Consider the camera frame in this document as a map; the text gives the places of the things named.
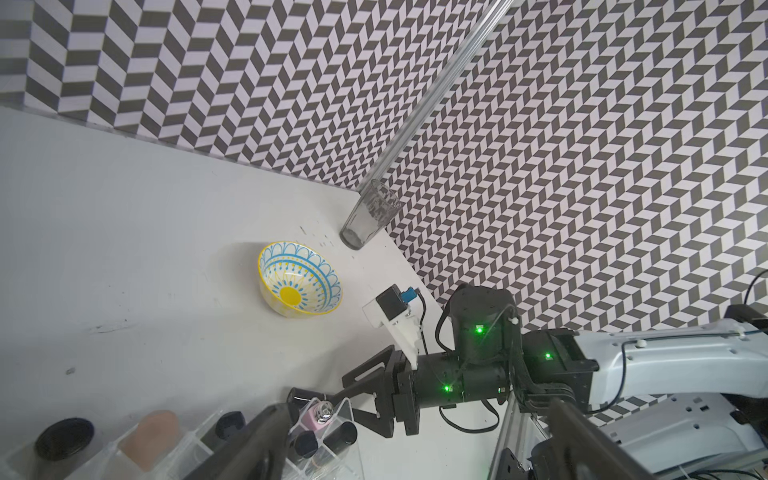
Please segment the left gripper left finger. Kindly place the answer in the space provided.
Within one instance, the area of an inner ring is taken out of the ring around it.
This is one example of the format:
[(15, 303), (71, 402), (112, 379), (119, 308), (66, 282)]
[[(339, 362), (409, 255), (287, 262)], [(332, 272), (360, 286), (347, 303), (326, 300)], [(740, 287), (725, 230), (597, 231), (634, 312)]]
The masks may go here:
[(186, 479), (281, 479), (293, 426), (293, 405), (270, 405)]

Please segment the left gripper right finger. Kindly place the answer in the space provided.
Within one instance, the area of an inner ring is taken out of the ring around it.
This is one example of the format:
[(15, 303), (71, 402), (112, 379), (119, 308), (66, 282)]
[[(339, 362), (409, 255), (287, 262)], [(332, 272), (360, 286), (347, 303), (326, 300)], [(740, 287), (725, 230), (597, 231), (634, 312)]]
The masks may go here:
[(551, 479), (655, 478), (590, 423), (574, 405), (553, 399), (549, 407)]

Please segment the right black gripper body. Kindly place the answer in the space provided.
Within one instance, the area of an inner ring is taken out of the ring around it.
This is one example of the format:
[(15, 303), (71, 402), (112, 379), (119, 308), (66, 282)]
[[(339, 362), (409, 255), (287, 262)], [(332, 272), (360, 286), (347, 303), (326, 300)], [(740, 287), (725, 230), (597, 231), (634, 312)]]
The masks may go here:
[(393, 437), (395, 424), (402, 423), (407, 436), (420, 431), (420, 408), (414, 390), (414, 370), (405, 354), (395, 347), (382, 352), (383, 375), (376, 391), (378, 426), (382, 437)]

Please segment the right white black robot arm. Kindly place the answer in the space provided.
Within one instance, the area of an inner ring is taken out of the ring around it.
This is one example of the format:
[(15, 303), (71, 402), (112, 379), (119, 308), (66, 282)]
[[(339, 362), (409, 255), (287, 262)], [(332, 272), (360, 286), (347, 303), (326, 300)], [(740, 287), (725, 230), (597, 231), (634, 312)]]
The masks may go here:
[(387, 347), (348, 372), (334, 395), (293, 389), (288, 399), (323, 426), (333, 407), (361, 394), (355, 420), (389, 438), (397, 423), (419, 430), (420, 413), (478, 401), (511, 403), (548, 417), (560, 400), (586, 416), (623, 400), (660, 402), (606, 426), (606, 435), (652, 473), (767, 444), (767, 319), (746, 304), (699, 327), (669, 331), (523, 332), (511, 293), (463, 284), (439, 319), (454, 344), (437, 353)]

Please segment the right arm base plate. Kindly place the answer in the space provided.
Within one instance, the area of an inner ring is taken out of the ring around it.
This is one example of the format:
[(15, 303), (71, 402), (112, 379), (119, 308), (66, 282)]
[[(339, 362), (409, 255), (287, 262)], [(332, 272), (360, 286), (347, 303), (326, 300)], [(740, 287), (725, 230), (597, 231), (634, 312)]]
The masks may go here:
[(530, 470), (525, 469), (518, 461), (512, 450), (505, 447), (498, 455), (496, 470), (492, 480), (531, 480), (534, 479)]

